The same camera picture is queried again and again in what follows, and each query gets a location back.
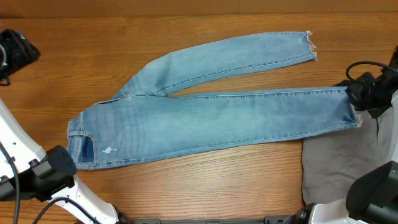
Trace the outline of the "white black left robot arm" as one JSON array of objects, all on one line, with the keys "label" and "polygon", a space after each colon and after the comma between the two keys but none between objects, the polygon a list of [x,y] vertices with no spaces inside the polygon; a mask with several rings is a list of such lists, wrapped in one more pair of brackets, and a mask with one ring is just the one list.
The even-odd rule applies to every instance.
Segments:
[{"label": "white black left robot arm", "polygon": [[58,205],[81,223],[129,223],[114,205],[101,200],[77,176],[67,150],[55,146],[45,151],[20,126],[7,106],[1,104],[1,201],[13,201],[17,223],[21,201],[36,198],[46,202],[37,215]]}]

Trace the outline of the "light blue denim jeans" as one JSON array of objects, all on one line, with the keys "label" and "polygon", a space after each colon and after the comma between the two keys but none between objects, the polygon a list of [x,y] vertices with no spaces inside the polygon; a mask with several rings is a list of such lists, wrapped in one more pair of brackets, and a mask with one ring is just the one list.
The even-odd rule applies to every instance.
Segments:
[{"label": "light blue denim jeans", "polygon": [[70,120],[67,150],[79,169],[109,169],[350,128],[361,121],[343,87],[177,92],[222,78],[314,60],[308,32],[268,32],[164,55],[110,100]]}]

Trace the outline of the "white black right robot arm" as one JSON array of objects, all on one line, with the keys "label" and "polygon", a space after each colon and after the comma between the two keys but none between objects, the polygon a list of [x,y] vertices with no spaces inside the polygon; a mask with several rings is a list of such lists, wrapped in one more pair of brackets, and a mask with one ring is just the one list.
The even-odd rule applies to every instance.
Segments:
[{"label": "white black right robot arm", "polygon": [[360,127],[304,140],[306,206],[265,223],[397,223],[397,53],[378,67],[340,83]]}]

